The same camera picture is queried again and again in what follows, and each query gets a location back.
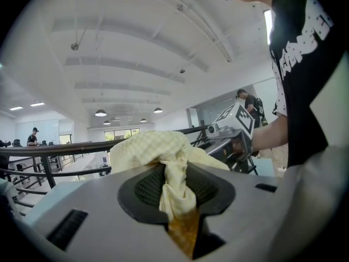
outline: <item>backpack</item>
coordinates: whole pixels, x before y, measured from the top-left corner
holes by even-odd
[[[257,100],[257,106],[254,106],[255,110],[257,111],[259,116],[264,116],[264,108],[263,108],[263,102],[260,98],[256,98]]]

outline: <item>black t-shirt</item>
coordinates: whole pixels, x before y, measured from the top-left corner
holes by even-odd
[[[273,0],[270,55],[278,83],[278,113],[288,120],[288,165],[304,163],[327,146],[310,109],[342,59],[347,43],[336,0]]]
[[[256,97],[254,97],[253,95],[249,94],[246,99],[245,99],[245,109],[247,109],[247,107],[252,104],[254,109],[252,110],[252,112],[250,112],[250,115],[256,120],[255,123],[259,123],[259,121],[261,120],[260,119],[260,116],[258,115],[256,109],[258,107],[257,105],[257,99]]]
[[[37,141],[37,137],[34,136],[34,135],[30,135],[28,137],[28,140],[27,140],[27,145],[28,145],[29,142],[35,142],[35,141]]]

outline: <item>man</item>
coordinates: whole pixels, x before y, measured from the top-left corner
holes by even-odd
[[[261,118],[258,115],[256,109],[258,108],[257,99],[251,94],[248,94],[245,90],[238,90],[237,96],[240,99],[245,100],[245,109],[255,120],[255,127],[258,128],[261,123]]]
[[[34,127],[32,135],[30,135],[28,137],[27,146],[38,146],[39,145],[37,137],[36,137],[37,132],[39,132],[38,129],[36,127]]]
[[[278,85],[278,118],[254,131],[253,150],[288,142],[288,166],[302,164],[327,146],[310,104],[332,75],[340,69],[348,73],[346,0],[242,1],[262,2],[275,13],[269,50]]]

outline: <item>metal railing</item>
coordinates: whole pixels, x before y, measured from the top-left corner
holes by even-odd
[[[192,145],[199,144],[201,141],[206,139],[206,130],[207,126],[200,126],[200,127],[193,127],[188,129],[182,129],[178,130],[179,132],[182,132],[183,134],[191,134],[195,132],[201,132],[199,139],[192,142]],[[82,143],[76,143],[76,144],[67,144],[67,145],[52,145],[52,146],[36,146],[36,147],[10,147],[10,148],[2,148],[0,147],[0,155],[5,157],[10,156],[26,156],[27,158],[18,159],[14,161],[7,161],[5,164],[12,164],[12,163],[18,163],[26,160],[32,159],[33,164],[30,166],[26,166],[21,168],[20,170],[10,170],[10,169],[2,169],[0,168],[1,172],[5,173],[5,177],[8,178],[10,182],[11,176],[19,176],[20,179],[13,182],[13,185],[22,184],[25,180],[28,180],[30,177],[36,177],[36,181],[30,183],[26,187],[17,187],[16,189],[19,194],[22,193],[29,193],[29,194],[39,194],[39,195],[45,195],[47,192],[43,191],[37,191],[30,189],[35,184],[42,185],[42,182],[44,179],[47,179],[49,185],[51,188],[53,188],[56,185],[55,177],[67,177],[67,176],[82,176],[82,175],[89,175],[89,174],[109,174],[111,171],[110,166],[97,168],[97,169],[90,169],[90,170],[83,170],[83,171],[73,171],[73,172],[63,172],[63,169],[65,166],[72,162],[76,162],[80,158],[83,158],[84,154],[92,153],[92,152],[102,152],[109,150],[116,144],[124,141],[125,139],[121,140],[114,140],[114,141],[106,141],[106,142],[82,142]],[[65,160],[61,160],[61,156],[69,156],[69,158],[65,158]],[[41,162],[36,162],[35,158],[40,157]],[[25,170],[33,168],[34,172],[25,172]],[[25,207],[33,207],[33,204],[23,202],[18,199],[14,199],[14,202],[18,205],[25,206]]]

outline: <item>towel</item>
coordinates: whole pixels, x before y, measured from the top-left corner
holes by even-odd
[[[141,132],[110,149],[112,174],[154,162],[166,165],[159,210],[170,222],[196,208],[195,194],[185,183],[188,161],[229,170],[201,148],[192,147],[181,132]]]

